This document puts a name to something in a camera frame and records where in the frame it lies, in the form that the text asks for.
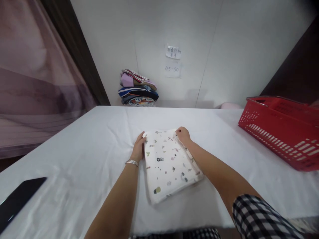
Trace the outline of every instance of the black and white checkered shirt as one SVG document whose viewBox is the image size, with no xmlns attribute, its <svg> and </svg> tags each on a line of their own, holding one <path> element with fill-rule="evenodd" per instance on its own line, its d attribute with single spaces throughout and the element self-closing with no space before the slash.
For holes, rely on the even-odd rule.
<svg viewBox="0 0 319 239">
<path fill-rule="evenodd" d="M 267 202 L 244 194 L 233 204 L 235 226 L 242 238 L 303 238 L 303 235 Z M 170 235 L 151 235 L 150 238 L 171 238 Z M 183 239 L 220 239 L 215 228 L 201 228 L 183 233 Z"/>
</svg>

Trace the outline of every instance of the bracelet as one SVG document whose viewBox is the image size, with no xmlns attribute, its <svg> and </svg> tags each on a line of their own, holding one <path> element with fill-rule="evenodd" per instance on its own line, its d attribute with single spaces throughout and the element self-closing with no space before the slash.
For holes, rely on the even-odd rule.
<svg viewBox="0 0 319 239">
<path fill-rule="evenodd" d="M 128 160 L 128 161 L 126 161 L 125 164 L 127 164 L 127 163 L 135 164 L 137 167 L 139 167 L 139 163 L 134 161 L 134 160 Z"/>
</svg>

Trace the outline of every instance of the folded clothing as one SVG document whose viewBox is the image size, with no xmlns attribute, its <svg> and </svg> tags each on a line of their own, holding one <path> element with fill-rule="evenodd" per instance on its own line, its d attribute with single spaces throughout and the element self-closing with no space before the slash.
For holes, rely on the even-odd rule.
<svg viewBox="0 0 319 239">
<path fill-rule="evenodd" d="M 157 101 L 159 95 L 156 91 L 153 91 L 149 86 L 134 86 L 134 87 L 123 87 L 118 91 L 121 98 L 124 98 L 127 95 L 135 95 L 135 96 L 144 96 L 148 98 L 152 98 Z"/>
<path fill-rule="evenodd" d="M 120 80 L 120 85 L 124 86 L 124 87 L 128 87 L 129 86 L 127 84 L 124 85 L 122 80 Z M 154 91 L 157 90 L 156 85 L 153 82 L 151 82 L 150 80 L 145 81 L 144 83 L 139 83 L 137 80 L 133 79 L 133 86 L 135 86 L 135 85 L 148 85 L 149 87 L 151 87 L 152 90 L 154 90 Z"/>
<path fill-rule="evenodd" d="M 147 97 L 135 97 L 128 101 L 131 106 L 154 107 L 154 100 Z"/>
<path fill-rule="evenodd" d="M 122 82 L 124 87 L 133 87 L 134 86 L 133 77 L 131 77 L 130 75 L 128 75 L 126 73 L 122 73 L 121 82 Z"/>
<path fill-rule="evenodd" d="M 136 73 L 133 70 L 125 69 L 125 70 L 122 70 L 122 72 L 127 73 L 133 79 L 137 80 L 139 83 L 144 83 L 144 82 L 150 80 L 150 79 L 146 78 L 145 76 L 139 75 L 138 73 Z"/>
<path fill-rule="evenodd" d="M 124 98 L 122 98 L 122 104 L 123 105 L 127 105 L 128 102 L 131 100 L 131 99 L 134 99 L 134 98 L 137 98 L 138 96 L 133 96 L 133 95 L 127 95 L 125 96 Z"/>
<path fill-rule="evenodd" d="M 152 204 L 203 179 L 204 175 L 187 148 L 177 139 L 176 129 L 145 132 L 146 175 Z"/>
</svg>

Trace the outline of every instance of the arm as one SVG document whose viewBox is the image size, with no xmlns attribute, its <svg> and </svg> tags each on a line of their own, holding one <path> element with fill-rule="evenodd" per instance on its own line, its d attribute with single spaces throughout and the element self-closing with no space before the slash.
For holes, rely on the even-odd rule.
<svg viewBox="0 0 319 239">
<path fill-rule="evenodd" d="M 239 173 L 194 143 L 187 129 L 180 127 L 176 134 L 194 157 L 199 168 L 215 186 L 232 218 L 233 202 L 239 195 L 250 194 L 261 198 Z"/>
<path fill-rule="evenodd" d="M 130 160 L 143 158 L 144 131 L 138 136 Z M 101 209 L 93 220 L 85 239 L 129 237 L 134 212 L 139 168 L 126 164 Z"/>
</svg>

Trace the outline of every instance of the folded white cloth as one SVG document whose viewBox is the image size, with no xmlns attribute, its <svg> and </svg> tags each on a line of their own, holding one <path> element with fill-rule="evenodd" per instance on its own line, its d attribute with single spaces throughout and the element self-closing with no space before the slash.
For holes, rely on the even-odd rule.
<svg viewBox="0 0 319 239">
<path fill-rule="evenodd" d="M 178 140 L 176 129 L 145 132 L 147 185 L 152 204 L 201 180 L 204 175 L 187 148 Z"/>
</svg>

